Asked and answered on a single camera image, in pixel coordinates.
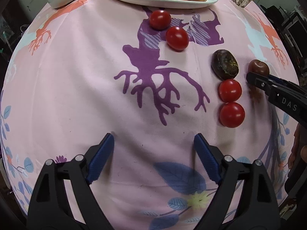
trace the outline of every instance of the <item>table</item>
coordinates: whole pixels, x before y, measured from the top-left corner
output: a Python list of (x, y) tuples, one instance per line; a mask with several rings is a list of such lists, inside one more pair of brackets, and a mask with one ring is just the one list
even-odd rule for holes
[[(271, 74), (298, 83), (276, 31), (255, 3), (245, 9), (219, 0), (202, 9), (167, 9), (172, 25), (189, 34), (175, 52), (165, 31), (152, 30), (153, 7), (118, 0), (46, 5), (17, 46), (1, 96), (2, 151), (24, 211), (45, 160), (71, 160), (107, 132), (115, 150), (91, 185), (115, 229), (194, 228), (216, 184), (192, 149), (201, 132), (239, 161), (261, 159), (281, 203), (297, 122), (251, 93), (248, 63), (265, 61)], [(223, 105), (211, 70), (212, 54), (229, 50), (242, 86), (246, 117), (238, 128), (218, 120)], [(238, 184), (227, 219), (234, 216)], [(82, 220), (67, 184), (75, 218)]]

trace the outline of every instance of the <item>light blue leaf print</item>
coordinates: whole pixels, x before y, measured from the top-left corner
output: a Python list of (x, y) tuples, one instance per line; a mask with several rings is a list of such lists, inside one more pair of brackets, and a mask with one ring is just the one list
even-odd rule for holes
[(22, 182), (18, 182), (18, 188), (19, 188), (20, 193), (22, 193), (24, 195), (25, 191), (23, 190)]
[(7, 123), (5, 123), (4, 126), (5, 126), (5, 129), (7, 130), (7, 132), (9, 132), (10, 131), (9, 125)]
[(288, 121), (289, 121), (289, 115), (287, 113), (284, 113), (284, 125), (286, 125)]
[(184, 210), (187, 208), (188, 202), (184, 198), (175, 197), (168, 201), (168, 205), (174, 210)]
[(154, 168), (173, 190), (189, 195), (206, 190), (205, 179), (194, 169), (180, 163), (155, 163)]
[(281, 144), (282, 146), (285, 145), (285, 137), (284, 137), (283, 134), (280, 135), (280, 144)]
[(158, 214), (156, 214), (155, 212), (142, 212), (142, 214), (145, 214), (147, 216), (153, 216), (153, 217), (157, 217)]
[(279, 135), (280, 135), (280, 129), (277, 129), (277, 131), (276, 131), (276, 137), (279, 137)]
[(25, 186), (27, 192), (31, 195), (33, 193), (33, 189), (24, 180), (23, 185)]
[(26, 159), (23, 162), (23, 165), (25, 167), (25, 170), (29, 173), (32, 173), (34, 171), (34, 165), (30, 158), (26, 157)]
[(285, 151), (284, 153), (282, 153), (282, 155), (280, 156), (280, 161), (283, 162), (287, 157), (287, 152)]
[(30, 202), (29, 202), (28, 198), (27, 198), (25, 195), (24, 195), (24, 198), (25, 198), (25, 200), (26, 200), (26, 203), (29, 205)]
[(200, 218), (195, 217), (195, 218), (185, 220), (185, 223), (196, 223), (198, 221), (200, 221)]
[(9, 147), (6, 147), (6, 148), (5, 148), (5, 153), (6, 153), (10, 158), (13, 158), (12, 152), (11, 152), (11, 150), (10, 150)]
[(154, 218), (150, 225), (149, 230), (162, 230), (174, 226), (179, 220), (178, 214), (166, 215)]
[(277, 192), (277, 194), (276, 194), (276, 198), (277, 198), (278, 200), (280, 200), (280, 199), (281, 199), (281, 190), (279, 190), (279, 191)]
[(240, 162), (240, 163), (251, 163), (251, 161), (246, 156), (240, 156), (237, 159), (237, 162)]
[(8, 116), (10, 115), (10, 112), (11, 112), (11, 106), (8, 105), (8, 106), (5, 107), (5, 109), (4, 109), (3, 118), (4, 118), (4, 119), (7, 119)]
[(13, 166), (9, 163), (9, 161), (7, 162), (7, 164), (8, 164), (8, 166), (9, 166), (9, 169), (10, 169), (10, 171), (11, 171), (13, 177), (16, 178), (15, 170), (14, 170)]
[(1, 126), (1, 131), (2, 131), (2, 136), (4, 137), (4, 139), (6, 140), (7, 139), (7, 137), (6, 137), (6, 135), (5, 135), (5, 132), (4, 132), (4, 128)]

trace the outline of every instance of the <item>flower print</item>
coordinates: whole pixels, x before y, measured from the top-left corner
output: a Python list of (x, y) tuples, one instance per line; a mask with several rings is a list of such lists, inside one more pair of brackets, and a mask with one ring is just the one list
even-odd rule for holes
[(205, 209), (208, 204), (208, 197), (206, 191), (198, 193), (197, 191), (190, 196), (190, 199), (187, 200), (188, 207), (192, 207), (193, 209)]
[(13, 165), (12, 165), (13, 155), (12, 155), (12, 152), (11, 152), (9, 147), (5, 148), (5, 154), (7, 156), (7, 165), (9, 166), (9, 170), (11, 171), (13, 177), (15, 178), (15, 170), (14, 170)]
[(67, 161), (67, 158), (64, 156), (57, 156), (56, 160), (54, 160), (56, 163), (64, 163)]

